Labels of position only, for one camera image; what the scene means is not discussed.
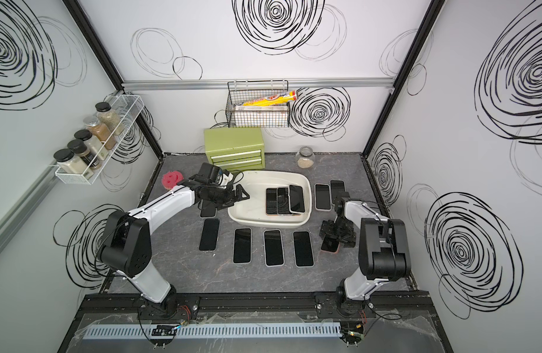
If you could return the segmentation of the white plastic storage box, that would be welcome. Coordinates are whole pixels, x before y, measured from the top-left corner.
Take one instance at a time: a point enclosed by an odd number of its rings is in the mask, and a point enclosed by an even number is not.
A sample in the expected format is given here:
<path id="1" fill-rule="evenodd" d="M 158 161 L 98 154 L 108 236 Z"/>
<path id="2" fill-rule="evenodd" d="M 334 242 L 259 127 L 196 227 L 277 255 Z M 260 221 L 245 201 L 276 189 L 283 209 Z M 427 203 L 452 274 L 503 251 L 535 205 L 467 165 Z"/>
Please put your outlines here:
<path id="1" fill-rule="evenodd" d="M 292 215 L 266 214 L 266 190 L 268 188 L 289 188 L 298 185 L 303 189 L 305 212 Z M 295 229 L 310 219 L 312 214 L 312 191 L 309 180 L 302 174 L 285 171 L 245 171 L 238 186 L 250 196 L 228 208 L 228 215 L 235 222 L 269 229 Z"/>

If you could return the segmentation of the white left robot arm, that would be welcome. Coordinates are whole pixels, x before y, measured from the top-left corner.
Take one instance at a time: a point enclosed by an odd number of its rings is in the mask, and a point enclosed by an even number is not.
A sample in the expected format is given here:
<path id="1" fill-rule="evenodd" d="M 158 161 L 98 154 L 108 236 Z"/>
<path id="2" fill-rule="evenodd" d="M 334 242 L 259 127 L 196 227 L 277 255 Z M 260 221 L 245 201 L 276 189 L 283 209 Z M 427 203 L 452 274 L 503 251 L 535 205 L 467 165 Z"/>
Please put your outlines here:
<path id="1" fill-rule="evenodd" d="M 249 193 L 236 181 L 238 176 L 203 163 L 199 172 L 178 182 L 166 194 L 128 212 L 114 211 L 106 220 L 97 260 L 127 279 L 140 292 L 146 308 L 157 316 L 171 317 L 178 311 L 176 291 L 153 264 L 151 235 L 173 216 L 201 201 L 224 210 L 249 200 Z"/>

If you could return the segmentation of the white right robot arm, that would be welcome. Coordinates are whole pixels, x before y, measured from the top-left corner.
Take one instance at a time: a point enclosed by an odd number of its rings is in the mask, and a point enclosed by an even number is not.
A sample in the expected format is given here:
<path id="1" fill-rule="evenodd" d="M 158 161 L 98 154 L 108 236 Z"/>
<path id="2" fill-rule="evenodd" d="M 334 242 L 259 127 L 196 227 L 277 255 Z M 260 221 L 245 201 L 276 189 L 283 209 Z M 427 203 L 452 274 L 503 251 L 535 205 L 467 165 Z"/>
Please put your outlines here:
<path id="1" fill-rule="evenodd" d="M 337 287 L 337 309 L 345 312 L 370 304 L 373 293 L 387 283 L 409 277 L 412 261 L 402 220 L 383 216 L 347 193 L 334 199 L 334 210 L 336 218 L 321 224 L 321 249 L 358 248 L 357 269 Z"/>

